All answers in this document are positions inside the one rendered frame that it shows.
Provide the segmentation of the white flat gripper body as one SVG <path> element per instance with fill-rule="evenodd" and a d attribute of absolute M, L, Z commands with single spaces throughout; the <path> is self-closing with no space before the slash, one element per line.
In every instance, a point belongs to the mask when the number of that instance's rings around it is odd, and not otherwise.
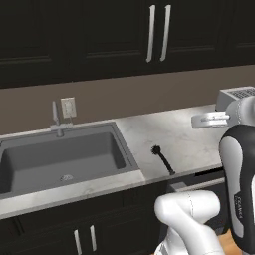
<path fill-rule="evenodd" d="M 196 115 L 191 118 L 193 128 L 222 128 L 227 127 L 229 115 L 226 112 L 211 112 Z"/>

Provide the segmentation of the black dish brush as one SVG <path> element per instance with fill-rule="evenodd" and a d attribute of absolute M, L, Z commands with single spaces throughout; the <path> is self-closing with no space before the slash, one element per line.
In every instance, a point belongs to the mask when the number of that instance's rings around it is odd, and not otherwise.
<path fill-rule="evenodd" d="M 163 164 L 165 165 L 166 169 L 168 170 L 170 175 L 174 175 L 175 171 L 172 169 L 172 167 L 170 166 L 169 162 L 167 161 L 167 159 L 165 158 L 165 156 L 162 154 L 161 152 L 161 148 L 159 145 L 154 145 L 151 148 L 151 152 L 154 155 L 158 155 L 160 157 L 160 159 L 162 160 Z"/>

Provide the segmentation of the dark base cabinet door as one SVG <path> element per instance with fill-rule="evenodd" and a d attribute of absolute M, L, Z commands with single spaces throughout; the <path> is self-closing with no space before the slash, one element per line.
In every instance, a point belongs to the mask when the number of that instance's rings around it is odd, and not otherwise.
<path fill-rule="evenodd" d="M 79 221 L 69 221 L 50 226 L 15 221 L 19 235 L 14 245 L 14 255 L 78 255 L 74 230 L 79 230 L 82 255 L 86 255 L 85 237 Z"/>
<path fill-rule="evenodd" d="M 91 225 L 96 229 L 96 252 Z M 158 244 L 159 229 L 151 203 L 96 214 L 86 227 L 86 255 L 151 255 Z"/>

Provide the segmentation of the grey sink tap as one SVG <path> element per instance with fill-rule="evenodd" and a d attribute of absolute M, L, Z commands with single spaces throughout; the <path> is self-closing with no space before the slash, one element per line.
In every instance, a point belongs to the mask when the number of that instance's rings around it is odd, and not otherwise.
<path fill-rule="evenodd" d="M 53 109 L 53 121 L 55 122 L 50 126 L 50 131 L 55 131 L 57 133 L 57 137 L 62 137 L 64 135 L 64 130 L 71 128 L 73 126 L 72 123 L 61 124 L 58 115 L 58 108 L 56 102 L 52 102 Z"/>

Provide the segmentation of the grey kitchen sink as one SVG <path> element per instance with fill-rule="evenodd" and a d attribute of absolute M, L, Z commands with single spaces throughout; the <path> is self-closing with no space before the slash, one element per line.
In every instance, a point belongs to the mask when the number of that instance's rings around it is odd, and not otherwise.
<path fill-rule="evenodd" d="M 0 199 L 137 169 L 114 122 L 0 139 Z"/>

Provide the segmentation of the silver toaster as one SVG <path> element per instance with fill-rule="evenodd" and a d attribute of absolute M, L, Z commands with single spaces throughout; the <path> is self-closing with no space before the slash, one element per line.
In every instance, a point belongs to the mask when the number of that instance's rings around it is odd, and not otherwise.
<path fill-rule="evenodd" d="M 251 96 L 255 96 L 255 87 L 239 87 L 220 90 L 217 96 L 215 109 L 218 112 L 224 112 L 233 101 L 238 101 Z"/>

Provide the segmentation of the dark wall cabinet door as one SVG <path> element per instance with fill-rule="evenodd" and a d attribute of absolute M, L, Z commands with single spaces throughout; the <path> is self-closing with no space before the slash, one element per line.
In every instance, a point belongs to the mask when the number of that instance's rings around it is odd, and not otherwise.
<path fill-rule="evenodd" d="M 235 65 L 255 64 L 255 0 L 233 0 L 229 56 Z"/>
<path fill-rule="evenodd" d="M 77 81 L 140 73 L 147 63 L 149 6 L 156 0 L 73 0 L 71 67 Z"/>
<path fill-rule="evenodd" d="M 0 89 L 66 78 L 65 0 L 0 0 Z"/>
<path fill-rule="evenodd" d="M 227 0 L 163 0 L 171 5 L 166 58 L 168 72 L 215 67 L 223 50 L 223 24 Z"/>

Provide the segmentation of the white wall outlet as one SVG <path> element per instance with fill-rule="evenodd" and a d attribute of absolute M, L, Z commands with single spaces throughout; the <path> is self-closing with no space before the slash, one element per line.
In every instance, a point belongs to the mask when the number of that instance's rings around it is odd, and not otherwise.
<path fill-rule="evenodd" d="M 75 98 L 61 99 L 61 106 L 62 106 L 63 117 L 65 119 L 75 118 L 77 116 Z"/>

